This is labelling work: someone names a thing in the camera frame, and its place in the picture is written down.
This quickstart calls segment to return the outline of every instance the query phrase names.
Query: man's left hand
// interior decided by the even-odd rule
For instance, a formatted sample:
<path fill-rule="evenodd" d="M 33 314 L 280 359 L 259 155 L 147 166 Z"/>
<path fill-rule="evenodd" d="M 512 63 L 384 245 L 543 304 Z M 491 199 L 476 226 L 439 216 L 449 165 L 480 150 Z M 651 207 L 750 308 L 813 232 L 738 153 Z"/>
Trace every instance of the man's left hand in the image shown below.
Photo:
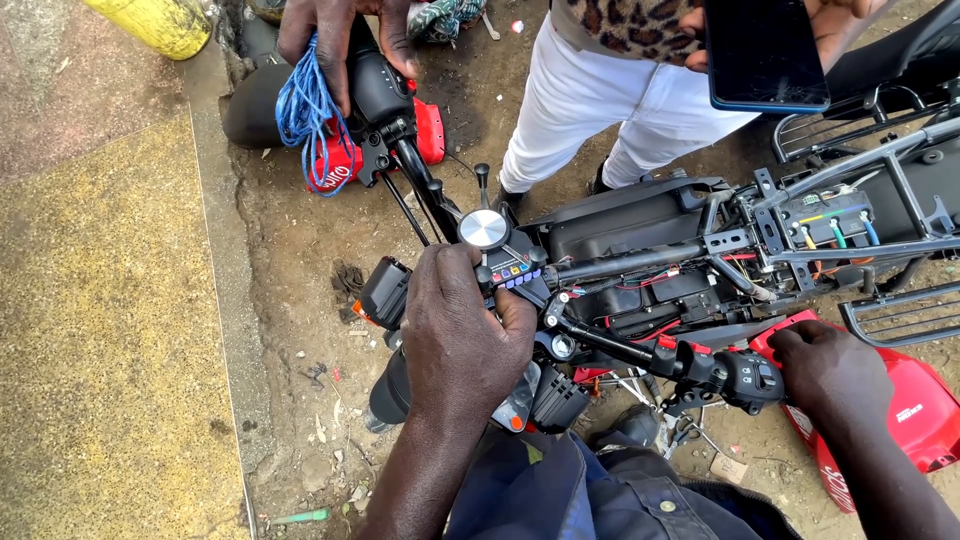
<path fill-rule="evenodd" d="M 410 415 L 434 423 L 483 426 L 514 389 L 533 355 L 537 313 L 507 289 L 494 297 L 498 321 L 484 309 L 467 244 L 423 250 L 410 279 L 403 353 Z"/>
<path fill-rule="evenodd" d="M 804 0 L 804 3 L 820 53 L 820 63 L 826 73 L 862 32 L 863 19 L 879 11 L 887 0 Z M 680 19 L 681 32 L 690 37 L 702 39 L 706 27 L 703 8 L 697 8 Z M 686 58 L 685 65 L 692 71 L 707 73 L 707 51 L 691 54 Z"/>

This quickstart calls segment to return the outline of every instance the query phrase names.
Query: yellow pole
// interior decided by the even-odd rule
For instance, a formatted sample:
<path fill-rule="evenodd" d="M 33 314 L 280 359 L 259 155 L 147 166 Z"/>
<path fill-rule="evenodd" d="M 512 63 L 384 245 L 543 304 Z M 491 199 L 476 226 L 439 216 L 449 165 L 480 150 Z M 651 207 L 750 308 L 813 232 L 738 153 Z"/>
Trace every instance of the yellow pole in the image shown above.
<path fill-rule="evenodd" d="M 198 0 L 84 0 L 148 47 L 173 60 L 204 48 L 212 27 Z"/>

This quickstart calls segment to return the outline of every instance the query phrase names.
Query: smartphone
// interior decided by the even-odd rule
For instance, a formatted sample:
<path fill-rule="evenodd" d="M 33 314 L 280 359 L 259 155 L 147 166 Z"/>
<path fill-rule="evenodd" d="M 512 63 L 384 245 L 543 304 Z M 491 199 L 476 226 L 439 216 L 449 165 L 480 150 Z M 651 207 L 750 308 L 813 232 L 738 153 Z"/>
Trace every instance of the smartphone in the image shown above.
<path fill-rule="evenodd" d="M 827 78 L 804 0 L 705 0 L 704 10 L 715 109 L 827 109 Z"/>

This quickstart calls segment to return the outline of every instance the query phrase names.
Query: dirt ground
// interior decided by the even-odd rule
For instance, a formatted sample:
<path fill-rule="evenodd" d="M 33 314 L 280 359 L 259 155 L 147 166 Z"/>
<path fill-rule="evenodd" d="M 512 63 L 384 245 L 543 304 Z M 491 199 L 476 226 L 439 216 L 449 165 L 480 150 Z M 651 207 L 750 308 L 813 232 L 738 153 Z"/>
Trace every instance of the dirt ground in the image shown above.
<path fill-rule="evenodd" d="M 935 2 L 902 2 L 864 39 L 876 39 L 913 20 Z M 485 161 L 499 170 L 507 140 L 514 128 L 529 66 L 534 36 L 544 17 L 545 4 L 492 0 L 489 10 L 503 38 L 490 40 L 482 25 L 463 32 L 457 49 L 420 51 L 423 78 L 419 97 L 441 106 L 447 149 L 468 162 Z M 510 32 L 510 23 L 522 20 L 525 29 Z M 767 124 L 748 126 L 724 141 L 678 160 L 690 175 L 721 175 L 735 183 L 750 179 L 751 171 L 775 161 L 769 150 Z M 615 130 L 588 141 L 573 162 L 549 182 L 534 187 L 526 215 L 531 218 L 559 204 L 583 196 L 584 182 L 606 155 Z M 244 181 L 239 196 L 248 223 L 253 260 L 255 309 L 264 340 L 262 360 L 271 378 L 271 411 L 277 441 L 276 453 L 265 458 L 247 481 L 254 505 L 262 516 L 282 516 L 322 506 L 333 515 L 318 524 L 274 527 L 261 538 L 346 539 L 363 519 L 366 491 L 376 485 L 380 466 L 398 430 L 369 434 L 360 414 L 367 395 L 380 375 L 389 351 L 379 332 L 355 322 L 344 325 L 333 306 L 329 283 L 330 262 L 342 257 L 372 269 L 384 255 L 407 263 L 416 261 L 419 243 L 387 189 L 364 189 L 354 183 L 333 199 L 304 189 L 298 151 L 274 150 L 241 156 Z M 453 160 L 432 167 L 444 179 L 448 195 L 461 206 L 476 200 L 474 181 Z M 409 188 L 397 175 L 402 192 Z M 945 282 L 947 264 L 929 264 L 915 280 L 916 286 Z M 821 316 L 839 322 L 837 299 L 822 299 Z M 366 331 L 366 335 L 350 332 Z M 930 342 L 906 352 L 930 362 L 960 392 L 960 340 Z M 312 384 L 305 373 L 323 363 L 330 377 L 324 388 Z M 339 381 L 332 380 L 333 371 Z M 606 392 L 587 416 L 586 426 L 605 427 L 632 404 L 622 390 Z M 749 465 L 743 484 L 770 496 L 789 515 L 806 538 L 862 537 L 855 517 L 841 514 L 820 483 L 816 467 L 800 438 L 777 408 L 751 418 L 737 410 L 715 408 L 708 414 L 709 435 L 721 446 L 739 447 L 738 459 Z M 256 430 L 245 425 L 244 430 Z M 702 475 L 713 452 L 708 446 L 687 445 L 677 451 L 681 472 Z M 931 475 L 930 480 L 960 510 L 960 467 Z M 949 493 L 948 486 L 953 486 Z M 355 492 L 364 495 L 344 512 L 344 503 Z"/>

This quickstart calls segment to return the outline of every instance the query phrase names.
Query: hand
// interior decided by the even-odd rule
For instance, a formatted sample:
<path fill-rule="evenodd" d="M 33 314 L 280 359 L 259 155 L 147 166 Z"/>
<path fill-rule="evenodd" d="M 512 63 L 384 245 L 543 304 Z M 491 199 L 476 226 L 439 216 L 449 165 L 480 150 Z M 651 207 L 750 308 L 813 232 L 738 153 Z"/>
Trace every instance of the hand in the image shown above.
<path fill-rule="evenodd" d="M 480 252 L 466 244 L 434 244 L 410 279 L 403 353 L 413 416 L 486 423 L 533 356 L 534 307 L 498 288 L 497 321 L 473 275 L 479 261 Z"/>
<path fill-rule="evenodd" d="M 878 12 L 887 0 L 804 0 L 804 3 L 820 63 L 826 73 L 866 28 L 862 19 Z M 681 32 L 690 37 L 702 39 L 706 27 L 703 8 L 697 8 L 680 19 Z M 691 54 L 685 65 L 691 71 L 707 73 L 707 51 Z"/>
<path fill-rule="evenodd" d="M 887 430 L 894 385 L 873 347 L 820 321 L 790 325 L 769 343 L 787 397 L 804 413 L 822 424 Z"/>
<path fill-rule="evenodd" d="M 407 41 L 410 0 L 289 0 L 280 21 L 276 50 L 290 65 L 297 65 L 317 30 L 317 61 L 324 72 L 333 101 L 346 118 L 350 114 L 347 82 L 347 45 L 353 17 L 380 18 L 383 54 L 407 79 L 417 78 L 417 64 Z"/>

